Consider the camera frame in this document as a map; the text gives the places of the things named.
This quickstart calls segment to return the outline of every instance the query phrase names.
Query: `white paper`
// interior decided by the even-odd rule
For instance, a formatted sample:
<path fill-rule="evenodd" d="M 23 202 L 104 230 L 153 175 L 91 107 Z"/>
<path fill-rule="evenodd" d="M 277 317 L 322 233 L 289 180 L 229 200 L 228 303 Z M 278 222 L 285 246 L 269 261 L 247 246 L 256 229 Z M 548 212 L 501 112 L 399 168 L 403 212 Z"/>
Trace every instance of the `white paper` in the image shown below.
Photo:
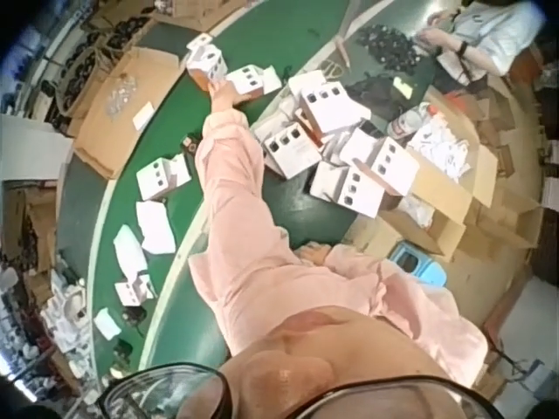
<path fill-rule="evenodd" d="M 312 72 L 304 72 L 297 76 L 293 76 L 287 81 L 291 94 L 298 99 L 300 93 L 305 87 L 318 87 L 326 83 L 326 78 L 322 74 L 322 70 L 314 70 Z"/>
<path fill-rule="evenodd" d="M 113 240 L 113 244 L 116 259 L 128 281 L 134 281 L 138 277 L 138 272 L 148 269 L 148 262 L 140 243 L 126 224 L 122 225 Z"/>
<path fill-rule="evenodd" d="M 143 235 L 141 247 L 152 255 L 175 253 L 176 243 L 163 203 L 136 203 L 136 215 Z"/>
<path fill-rule="evenodd" d="M 275 92 L 282 87 L 281 80 L 272 66 L 264 69 L 262 81 L 264 82 L 264 94 Z"/>
<path fill-rule="evenodd" d="M 138 112 L 132 119 L 136 131 L 141 131 L 145 128 L 146 125 L 148 125 L 149 120 L 151 120 L 151 117 L 154 116 L 154 113 L 155 109 L 151 102 L 146 103 L 143 108 L 140 109 L 140 112 Z"/>
<path fill-rule="evenodd" d="M 95 323 L 97 330 L 100 331 L 106 340 L 111 340 L 122 332 L 122 330 L 114 322 L 114 319 L 109 314 L 107 308 L 102 308 L 97 313 L 95 319 L 93 319 L 93 323 Z"/>

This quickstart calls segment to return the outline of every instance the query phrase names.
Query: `plastic bottle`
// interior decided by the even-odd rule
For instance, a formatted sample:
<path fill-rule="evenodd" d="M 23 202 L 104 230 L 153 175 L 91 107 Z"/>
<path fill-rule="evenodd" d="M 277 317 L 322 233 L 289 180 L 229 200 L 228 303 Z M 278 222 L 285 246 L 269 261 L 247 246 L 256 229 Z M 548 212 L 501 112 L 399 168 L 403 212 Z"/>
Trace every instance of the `plastic bottle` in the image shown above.
<path fill-rule="evenodd" d="M 430 115 L 433 115 L 432 106 L 427 102 L 420 103 L 388 124 L 386 134 L 394 140 L 411 135 L 429 120 Z"/>

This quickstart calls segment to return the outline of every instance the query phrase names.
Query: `white box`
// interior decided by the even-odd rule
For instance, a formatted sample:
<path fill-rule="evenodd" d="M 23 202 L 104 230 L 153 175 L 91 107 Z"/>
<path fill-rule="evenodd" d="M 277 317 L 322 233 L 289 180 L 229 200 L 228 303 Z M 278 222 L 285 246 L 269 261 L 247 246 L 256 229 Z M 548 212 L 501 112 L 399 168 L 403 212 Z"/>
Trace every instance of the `white box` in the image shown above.
<path fill-rule="evenodd" d="M 407 196 L 419 171 L 419 163 L 402 146 L 386 137 L 367 161 L 354 164 L 393 196 Z"/>
<path fill-rule="evenodd" d="M 211 44 L 212 41 L 212 35 L 210 35 L 209 33 L 201 33 L 200 35 L 192 39 L 188 44 L 186 44 L 186 49 L 190 52 L 196 52 L 198 48 Z"/>
<path fill-rule="evenodd" d="M 293 76 L 287 81 L 291 94 L 297 99 L 300 99 L 300 94 L 303 89 L 316 88 L 326 83 L 326 78 L 322 70 L 314 70 L 312 72 L 303 72 Z"/>
<path fill-rule="evenodd" d="M 311 196 L 329 203 L 337 203 L 341 182 L 345 179 L 348 172 L 348 167 L 339 168 L 327 161 L 321 161 L 318 163 L 311 183 Z"/>
<path fill-rule="evenodd" d="M 114 288 L 122 305 L 125 307 L 141 306 L 148 299 L 147 290 L 139 280 L 134 282 L 118 282 L 114 284 Z"/>
<path fill-rule="evenodd" d="M 207 91 L 208 84 L 221 80 L 227 74 L 223 54 L 215 45 L 200 46 L 189 56 L 186 69 L 197 85 Z"/>
<path fill-rule="evenodd" d="M 176 186 L 176 179 L 173 176 L 173 162 L 159 158 L 145 168 L 140 169 L 136 173 L 136 179 L 143 201 L 161 197 Z"/>
<path fill-rule="evenodd" d="M 338 203 L 359 214 L 375 218 L 383 201 L 384 188 L 357 168 L 349 168 Z"/>
<path fill-rule="evenodd" d="M 299 123 L 265 140 L 264 148 L 286 179 L 293 178 L 321 160 L 318 148 Z"/>
<path fill-rule="evenodd" d="M 226 78 L 235 86 L 238 94 L 250 94 L 253 99 L 264 94 L 262 71 L 255 65 L 245 65 L 227 74 Z"/>
<path fill-rule="evenodd" d="M 304 88 L 300 103 L 313 130 L 320 136 L 351 128 L 362 121 L 362 106 L 358 107 L 337 81 Z"/>
<path fill-rule="evenodd" d="M 354 160 L 367 162 L 377 143 L 376 138 L 365 134 L 360 128 L 356 128 L 343 145 L 340 160 L 353 167 L 356 167 Z"/>

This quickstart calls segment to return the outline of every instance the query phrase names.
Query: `black item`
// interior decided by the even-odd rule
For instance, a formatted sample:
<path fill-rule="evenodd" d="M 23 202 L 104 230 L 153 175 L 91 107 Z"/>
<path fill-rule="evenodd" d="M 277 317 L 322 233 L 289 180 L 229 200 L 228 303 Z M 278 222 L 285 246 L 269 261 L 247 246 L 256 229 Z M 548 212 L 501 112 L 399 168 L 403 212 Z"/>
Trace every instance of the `black item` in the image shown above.
<path fill-rule="evenodd" d="M 137 327 L 148 317 L 148 312 L 142 306 L 124 307 L 122 319 L 131 327 Z"/>
<path fill-rule="evenodd" d="M 413 75 L 423 59 L 415 51 L 414 42 L 397 29 L 375 24 L 361 28 L 357 36 L 357 43 L 389 72 Z"/>
<path fill-rule="evenodd" d="M 468 46 L 469 44 L 466 41 L 462 41 L 462 44 L 460 44 L 460 49 L 456 53 L 459 56 L 459 58 L 464 57 L 464 54 L 466 53 Z"/>
<path fill-rule="evenodd" d="M 122 339 L 118 339 L 116 345 L 113 349 L 113 354 L 116 360 L 124 365 L 128 365 L 130 363 L 130 355 L 134 348 L 128 342 Z"/>
<path fill-rule="evenodd" d="M 370 76 L 346 86 L 351 99 L 370 109 L 380 118 L 390 122 L 409 108 L 409 101 L 394 87 L 394 78 L 387 75 Z"/>

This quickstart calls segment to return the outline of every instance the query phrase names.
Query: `blue plastic stool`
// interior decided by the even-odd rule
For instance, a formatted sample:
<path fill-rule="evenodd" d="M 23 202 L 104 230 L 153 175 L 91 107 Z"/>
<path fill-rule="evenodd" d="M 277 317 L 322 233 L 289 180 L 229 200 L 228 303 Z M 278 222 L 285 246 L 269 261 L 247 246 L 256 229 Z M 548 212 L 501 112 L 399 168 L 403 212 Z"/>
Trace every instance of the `blue plastic stool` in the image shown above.
<path fill-rule="evenodd" d="M 424 284 L 434 286 L 446 284 L 446 272 L 443 267 L 413 244 L 398 243 L 389 259 Z"/>

